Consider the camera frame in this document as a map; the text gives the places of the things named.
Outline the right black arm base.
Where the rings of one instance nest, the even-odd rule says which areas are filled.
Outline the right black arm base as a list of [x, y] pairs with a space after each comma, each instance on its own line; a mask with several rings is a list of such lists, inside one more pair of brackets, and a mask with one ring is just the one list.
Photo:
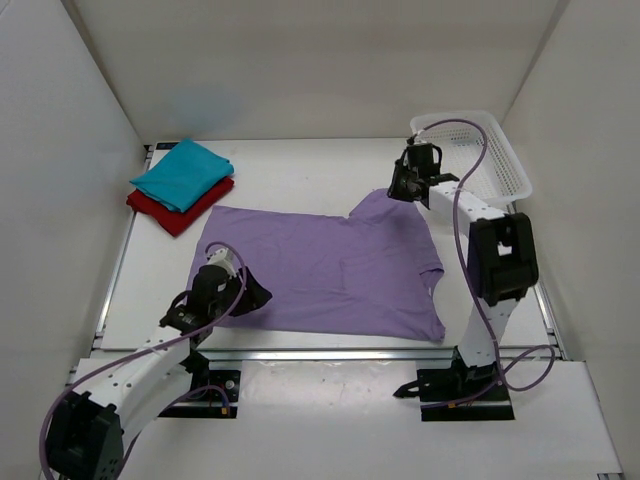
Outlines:
[[418, 368], [416, 379], [401, 385], [395, 398], [418, 398], [423, 422], [512, 421], [509, 391], [496, 363], [467, 367], [454, 358], [447, 368]]

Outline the purple t shirt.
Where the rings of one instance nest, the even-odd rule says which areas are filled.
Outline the purple t shirt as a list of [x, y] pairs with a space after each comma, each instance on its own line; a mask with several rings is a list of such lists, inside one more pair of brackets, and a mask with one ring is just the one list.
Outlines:
[[445, 327], [433, 294], [444, 267], [412, 203], [383, 189], [348, 216], [212, 208], [189, 274], [222, 241], [236, 249], [273, 295], [225, 327], [397, 337], [440, 342]]

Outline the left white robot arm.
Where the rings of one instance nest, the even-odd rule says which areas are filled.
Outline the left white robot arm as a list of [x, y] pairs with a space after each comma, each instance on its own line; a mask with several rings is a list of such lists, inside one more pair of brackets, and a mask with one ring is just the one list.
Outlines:
[[118, 478], [148, 423], [211, 389], [198, 347], [213, 328], [271, 298], [247, 267], [200, 268], [141, 348], [76, 380], [50, 407], [39, 440], [46, 478]]

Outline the blue t shirt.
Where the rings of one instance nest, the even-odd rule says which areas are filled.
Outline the blue t shirt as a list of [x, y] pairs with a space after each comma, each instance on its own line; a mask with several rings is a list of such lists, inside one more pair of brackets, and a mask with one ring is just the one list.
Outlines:
[[184, 213], [220, 180], [233, 174], [228, 159], [184, 139], [130, 183], [169, 211]]

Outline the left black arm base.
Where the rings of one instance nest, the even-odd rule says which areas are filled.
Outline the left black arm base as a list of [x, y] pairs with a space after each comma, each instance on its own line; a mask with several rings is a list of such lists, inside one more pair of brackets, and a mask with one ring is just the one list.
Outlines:
[[183, 362], [191, 374], [187, 393], [160, 413], [161, 418], [235, 419], [241, 389], [241, 363], [214, 361], [204, 354]]

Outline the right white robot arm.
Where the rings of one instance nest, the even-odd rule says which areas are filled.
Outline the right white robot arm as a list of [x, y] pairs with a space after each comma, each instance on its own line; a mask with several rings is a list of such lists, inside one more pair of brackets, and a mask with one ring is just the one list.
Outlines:
[[451, 221], [473, 307], [456, 358], [463, 366], [449, 375], [449, 387], [470, 400], [497, 369], [496, 349], [516, 306], [539, 278], [532, 225], [520, 213], [509, 214], [466, 191], [459, 179], [441, 172], [442, 149], [431, 144], [405, 147], [395, 161], [388, 196], [419, 201]]

